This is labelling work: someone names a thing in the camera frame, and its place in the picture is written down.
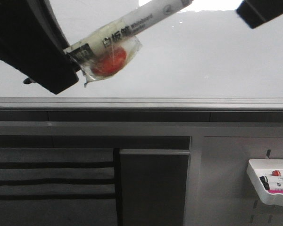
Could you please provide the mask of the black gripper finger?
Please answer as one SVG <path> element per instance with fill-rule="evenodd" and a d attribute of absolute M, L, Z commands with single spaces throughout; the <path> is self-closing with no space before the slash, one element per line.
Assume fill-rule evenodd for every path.
<path fill-rule="evenodd" d="M 0 60 L 53 94 L 78 82 L 78 66 L 48 0 L 0 0 Z"/>
<path fill-rule="evenodd" d="M 255 29 L 283 14 L 283 0 L 243 0 L 235 11 Z"/>

